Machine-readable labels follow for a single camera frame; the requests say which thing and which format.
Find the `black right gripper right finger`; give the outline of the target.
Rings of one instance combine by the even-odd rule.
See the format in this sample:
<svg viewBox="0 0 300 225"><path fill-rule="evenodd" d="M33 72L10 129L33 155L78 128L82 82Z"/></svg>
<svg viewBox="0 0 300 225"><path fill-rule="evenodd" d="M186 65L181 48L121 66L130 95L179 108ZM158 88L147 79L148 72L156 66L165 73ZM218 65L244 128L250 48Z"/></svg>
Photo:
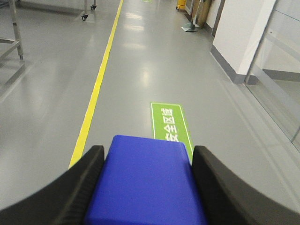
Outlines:
<svg viewBox="0 0 300 225"><path fill-rule="evenodd" d="M208 148L194 147L192 173L210 225L298 225L300 214L241 179Z"/></svg>

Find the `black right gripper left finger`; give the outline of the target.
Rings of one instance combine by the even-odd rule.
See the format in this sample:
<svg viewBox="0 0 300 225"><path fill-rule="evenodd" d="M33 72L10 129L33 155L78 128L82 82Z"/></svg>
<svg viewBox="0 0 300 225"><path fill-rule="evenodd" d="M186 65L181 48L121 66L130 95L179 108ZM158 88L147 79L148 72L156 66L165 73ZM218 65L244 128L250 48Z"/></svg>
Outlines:
<svg viewBox="0 0 300 225"><path fill-rule="evenodd" d="M105 161L92 146L70 169L31 196L0 211L2 225L82 225Z"/></svg>

